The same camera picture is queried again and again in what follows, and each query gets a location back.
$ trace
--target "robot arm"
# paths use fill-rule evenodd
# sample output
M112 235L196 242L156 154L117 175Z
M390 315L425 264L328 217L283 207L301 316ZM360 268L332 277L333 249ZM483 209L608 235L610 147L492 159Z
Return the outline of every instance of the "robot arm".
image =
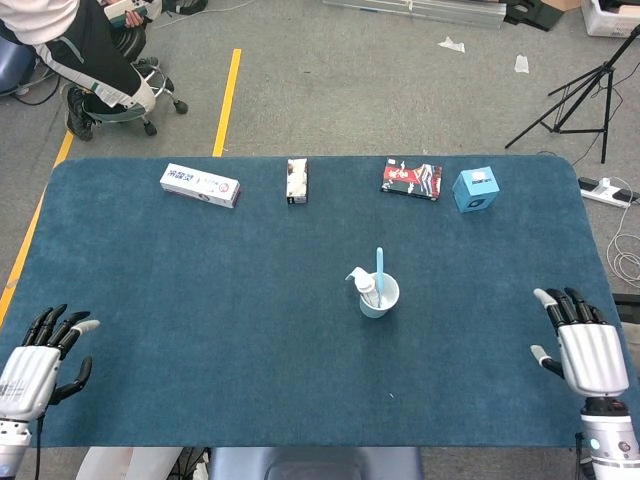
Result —
M9 357L0 376L0 480L13 479L31 442L29 422L39 420L49 405L57 405L84 388L91 374L91 357L82 362L78 377L56 388L65 356L98 320L80 320L89 312L73 313L54 332L66 305L48 308L33 321L22 345Z
M586 397L581 416L591 461L583 463L583 473L597 480L640 480L640 450L631 417L616 398L629 388L618 332L579 292L565 292L533 292L558 337L560 361L539 345L532 345L531 352L540 366Z

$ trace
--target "table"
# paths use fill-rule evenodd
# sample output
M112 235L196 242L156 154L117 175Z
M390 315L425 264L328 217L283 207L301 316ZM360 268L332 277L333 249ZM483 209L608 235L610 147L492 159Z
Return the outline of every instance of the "table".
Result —
M50 304L102 326L65 360L61 383L94 371L44 445L572 445L582 399L529 352L557 351L531 292L574 286L620 325L571 167L398 158L443 165L440 200L380 192L386 157L310 158L307 205L285 202L286 158L56 168L0 359ZM164 192L169 162L238 179L236 208ZM499 197L458 213L459 171L486 165ZM377 246L401 295L371 320L344 278Z

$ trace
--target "white cup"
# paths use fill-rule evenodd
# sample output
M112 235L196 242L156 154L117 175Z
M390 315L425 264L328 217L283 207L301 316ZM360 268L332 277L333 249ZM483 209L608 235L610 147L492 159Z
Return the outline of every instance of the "white cup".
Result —
M371 273L371 277L375 280L376 273ZM388 273L384 273L384 288L382 290L382 299L380 306L371 305L365 296L360 295L360 310L369 318L380 318L387 313L398 302L400 298L400 287L398 282Z

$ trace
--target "blue box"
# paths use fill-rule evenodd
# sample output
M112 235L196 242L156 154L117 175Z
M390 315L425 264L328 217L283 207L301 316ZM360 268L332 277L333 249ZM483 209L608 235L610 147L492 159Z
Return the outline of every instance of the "blue box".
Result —
M453 184L453 197L461 212L487 208L499 191L491 167L463 170Z

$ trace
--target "blue toothbrush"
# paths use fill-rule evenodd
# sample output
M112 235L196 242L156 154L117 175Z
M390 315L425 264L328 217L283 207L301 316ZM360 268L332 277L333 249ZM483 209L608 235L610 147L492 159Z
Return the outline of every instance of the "blue toothbrush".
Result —
M378 308L382 302L382 292L384 291L384 255L382 253L382 247L378 247L376 250L376 290L378 291Z

